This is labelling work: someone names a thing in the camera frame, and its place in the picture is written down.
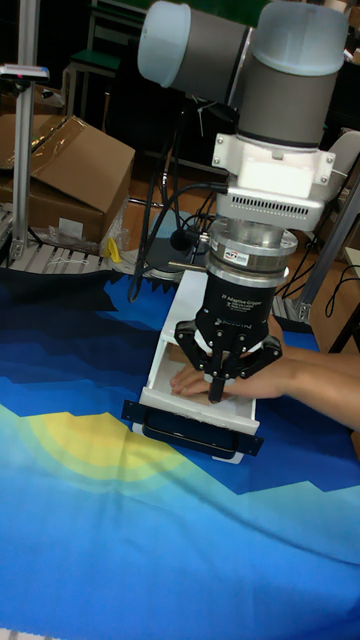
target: metal stand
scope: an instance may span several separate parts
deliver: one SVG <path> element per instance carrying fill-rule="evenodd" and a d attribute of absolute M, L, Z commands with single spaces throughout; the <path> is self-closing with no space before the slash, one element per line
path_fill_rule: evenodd
<path fill-rule="evenodd" d="M 319 255 L 302 293 L 298 298 L 293 300 L 289 298 L 282 300 L 280 297 L 277 297 L 274 300 L 274 312 L 276 315 L 289 318 L 289 320 L 309 323 L 311 305 L 359 213 L 360 175 L 356 178 L 355 184 L 349 193 L 339 218 Z"/>
<path fill-rule="evenodd" d="M 36 65 L 40 0 L 21 0 L 18 64 Z M 13 241 L 10 258 L 19 259 L 27 246 L 30 158 L 34 114 L 34 83 L 16 102 L 15 163 L 13 192 Z"/>
<path fill-rule="evenodd" d="M 353 337 L 358 350 L 360 351 L 360 304 L 340 331 L 329 353 L 340 353 L 350 338 Z"/>

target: table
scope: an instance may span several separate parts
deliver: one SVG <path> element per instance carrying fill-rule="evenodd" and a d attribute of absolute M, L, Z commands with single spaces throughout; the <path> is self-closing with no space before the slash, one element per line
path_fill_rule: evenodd
<path fill-rule="evenodd" d="M 344 253 L 349 265 L 354 267 L 356 276 L 360 278 L 360 251 L 358 249 L 345 247 Z M 356 346 L 360 351 L 360 302 L 340 331 L 329 353 L 340 353 L 351 337 L 354 338 Z"/>
<path fill-rule="evenodd" d="M 346 430 L 258 403 L 228 465 L 121 422 L 171 285 L 0 270 L 0 627 L 66 640 L 358 640 L 360 467 Z M 286 334 L 316 348 L 311 335 Z"/>

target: table leg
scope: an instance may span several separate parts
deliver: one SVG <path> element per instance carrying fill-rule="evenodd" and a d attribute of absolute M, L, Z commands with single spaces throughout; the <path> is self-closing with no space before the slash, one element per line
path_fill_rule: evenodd
<path fill-rule="evenodd" d="M 89 88 L 89 72 L 85 71 L 82 94 L 81 94 L 81 107 L 80 107 L 80 118 L 82 120 L 85 120 L 88 88 Z"/>
<path fill-rule="evenodd" d="M 74 115 L 76 81 L 77 81 L 77 70 L 73 65 L 70 65 L 69 98 L 68 98 L 68 107 L 67 107 L 67 114 L 66 114 L 67 116 L 70 116 L 70 117 Z"/>
<path fill-rule="evenodd" d="M 350 316 L 344 328 L 340 331 L 329 353 L 340 353 L 351 336 L 354 337 L 357 348 L 360 351 L 360 303 Z"/>

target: cable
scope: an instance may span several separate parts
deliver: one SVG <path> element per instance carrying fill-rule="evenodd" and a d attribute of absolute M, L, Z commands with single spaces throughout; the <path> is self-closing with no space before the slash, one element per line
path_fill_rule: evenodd
<path fill-rule="evenodd" d="M 331 202 L 329 202 L 328 205 L 326 206 L 325 212 L 324 212 L 325 215 L 324 215 L 322 221 L 320 222 L 319 228 L 317 229 L 316 233 L 314 234 L 313 239 L 309 243 L 309 245 L 308 245 L 303 257 L 301 258 L 301 260 L 300 260 L 300 262 L 299 262 L 299 264 L 298 264 L 298 266 L 297 266 L 292 278 L 290 279 L 290 281 L 287 284 L 284 285 L 284 287 L 282 287 L 280 289 L 280 291 L 282 291 L 283 288 L 285 289 L 284 293 L 281 296 L 283 300 L 285 300 L 285 298 L 288 298 L 293 293 L 295 293 L 295 291 L 289 291 L 290 287 L 294 284 L 294 282 L 296 282 L 299 278 L 302 278 L 303 276 L 305 276 L 307 273 L 309 273 L 311 271 L 311 269 L 313 269 L 314 265 L 311 265 L 306 271 L 304 271 L 304 273 L 302 273 L 301 275 L 298 276 L 298 273 L 299 273 L 301 267 L 303 266 L 303 264 L 304 264 L 306 258 L 308 257 L 311 249 L 313 248 L 314 244 L 317 242 L 317 239 L 319 237 L 319 233 L 320 233 L 321 229 L 323 228 L 325 222 L 328 219 L 328 216 L 329 216 L 330 211 L 331 211 L 332 204 L 333 204 L 333 200 Z M 300 291 L 300 289 L 302 289 L 305 286 L 305 284 L 306 283 L 304 282 L 304 284 L 300 288 L 298 287 L 296 289 L 296 291 Z"/>
<path fill-rule="evenodd" d="M 89 264 L 89 260 L 66 260 L 61 256 L 59 258 L 55 258 L 55 260 L 50 260 L 49 264 Z"/>
<path fill-rule="evenodd" d="M 331 318 L 333 312 L 334 312 L 334 307 L 335 307 L 335 300 L 336 300 L 336 295 L 341 287 L 342 284 L 344 284 L 344 282 L 351 282 L 352 280 L 357 280 L 359 281 L 359 278 L 345 278 L 344 280 L 344 274 L 349 270 L 349 269 L 355 269 L 355 268 L 359 268 L 360 269 L 360 265 L 359 264 L 350 264 L 348 267 L 346 267 L 344 269 L 344 271 L 342 272 L 341 276 L 340 276 L 340 280 L 337 283 L 333 294 L 331 296 L 331 298 L 329 299 L 326 307 L 325 307 L 325 315 L 327 318 Z"/>
<path fill-rule="evenodd" d="M 301 278 L 306 276 L 306 274 L 309 273 L 314 268 L 314 266 L 315 266 L 315 262 L 314 262 L 314 264 L 310 265 L 310 267 L 308 267 L 308 269 L 306 269 L 306 271 L 304 271 L 304 273 L 300 273 L 299 276 L 295 277 L 295 274 L 294 274 L 293 277 L 291 278 L 291 284 L 294 284 L 294 282 L 297 282 L 298 280 L 300 280 Z M 287 289 L 287 288 L 288 288 L 288 283 L 285 283 L 282 287 L 280 287 L 280 289 L 278 289 L 278 291 L 276 292 L 276 295 L 278 296 L 279 293 L 281 293 L 284 289 Z M 288 296 L 291 296 L 293 293 L 294 293 L 294 291 L 290 291 L 289 293 L 287 293 L 284 296 L 284 298 L 288 298 Z"/>
<path fill-rule="evenodd" d="M 203 216 L 202 212 L 203 212 L 204 208 L 206 207 L 206 205 L 208 204 L 209 200 L 210 199 L 212 200 L 213 196 L 216 197 L 216 193 L 214 194 L 214 192 L 211 191 L 209 193 L 209 195 L 205 198 L 205 200 L 202 203 L 201 207 L 199 207 L 199 209 L 196 211 L 196 213 L 195 214 L 190 214 L 187 218 L 185 218 L 185 220 L 182 223 L 182 229 L 184 229 L 185 225 L 187 227 L 193 226 L 193 225 L 189 224 L 189 220 L 192 220 L 193 223 L 197 223 L 197 222 L 201 223 L 201 221 L 203 221 L 206 218 L 206 216 L 208 215 L 209 210 L 210 210 L 210 208 L 212 206 L 212 202 L 210 203 L 210 206 L 209 206 L 205 216 Z"/>
<path fill-rule="evenodd" d="M 213 206 L 215 200 L 216 200 L 216 193 L 213 193 L 211 198 L 210 198 L 210 202 L 209 202 L 209 205 L 208 205 L 208 208 L 206 210 L 205 217 L 204 217 L 203 229 L 204 229 L 205 232 L 207 232 L 210 229 L 210 226 L 214 222 L 214 220 L 209 220 L 209 218 L 210 218 L 210 209 Z"/>
<path fill-rule="evenodd" d="M 140 236 L 140 241 L 139 241 L 139 250 L 138 250 L 138 256 L 137 256 L 137 260 L 136 260 L 136 265 L 135 265 L 135 271 L 134 273 L 137 273 L 138 271 L 141 271 L 144 267 L 144 261 L 145 261 L 145 244 L 146 244 L 146 240 L 148 237 L 148 233 L 149 233 L 149 222 L 150 222 L 150 212 L 151 212 L 151 203 L 152 203 L 152 199 L 153 199 L 153 193 L 154 193 L 154 189 L 155 189 L 155 184 L 156 184 L 156 180 L 157 180 L 157 176 L 159 173 L 159 169 L 161 166 L 161 163 L 163 162 L 163 159 L 166 155 L 168 149 L 168 140 L 166 140 L 164 142 L 164 145 L 161 149 L 160 152 L 160 156 L 158 157 L 151 178 L 150 178 L 150 183 L 149 183 L 149 188 L 148 188 L 148 193 L 147 193 L 147 198 L 146 198 L 146 203 L 145 203 L 145 209 L 144 209 L 144 217 L 143 217 L 143 223 L 142 223 L 142 229 L 141 229 L 141 236 Z"/>
<path fill-rule="evenodd" d="M 40 245 L 40 247 L 42 247 L 42 245 L 44 244 L 43 241 L 40 240 L 37 233 L 35 233 L 35 231 L 33 231 L 31 227 L 28 227 L 28 233 L 30 233 L 31 237 L 34 238 L 35 242 L 37 242 Z"/>
<path fill-rule="evenodd" d="M 180 153 L 180 143 L 183 136 L 183 133 L 189 124 L 191 118 L 194 113 L 198 111 L 198 106 L 195 102 L 192 102 L 188 105 L 185 105 L 183 111 L 180 116 L 180 122 L 177 127 L 175 144 L 174 144 L 174 169 L 173 169 L 173 185 L 174 185 L 174 193 L 178 193 L 178 177 L 179 177 L 179 153 Z M 179 213 L 179 201 L 178 196 L 175 197 L 174 200 L 174 211 L 175 211 L 175 220 L 177 229 L 181 229 L 180 224 L 180 213 Z"/>
<path fill-rule="evenodd" d="M 146 270 L 148 270 L 148 267 L 145 267 L 145 261 L 146 261 L 146 257 L 149 254 L 149 251 L 152 247 L 152 244 L 155 240 L 156 234 L 159 231 L 159 228 L 168 212 L 168 210 L 171 208 L 171 206 L 173 205 L 174 201 L 176 198 L 179 198 L 179 196 L 181 196 L 183 193 L 185 193 L 186 191 L 190 191 L 192 189 L 209 189 L 211 191 L 216 191 L 217 193 L 223 193 L 223 194 L 227 194 L 228 191 L 228 187 L 226 184 L 223 183 L 218 183 L 218 182 L 196 182 L 194 184 L 187 184 L 183 187 L 181 187 L 181 189 L 179 189 L 176 193 L 173 193 L 173 195 L 169 198 L 169 200 L 167 201 L 166 205 L 163 207 L 161 213 L 159 214 L 156 223 L 153 227 L 152 232 L 150 233 L 147 242 L 145 244 L 144 249 L 142 250 L 142 253 L 140 255 L 140 248 L 139 248 L 139 255 L 138 255 L 138 260 L 136 261 L 136 266 L 135 266 L 135 271 L 134 271 L 134 275 L 131 279 L 130 282 L 130 286 L 129 286 L 129 290 L 128 290 L 128 301 L 129 302 L 134 302 L 137 298 L 137 296 L 139 295 L 140 292 L 140 287 L 141 287 L 141 282 L 142 282 L 142 277 L 145 273 Z"/>

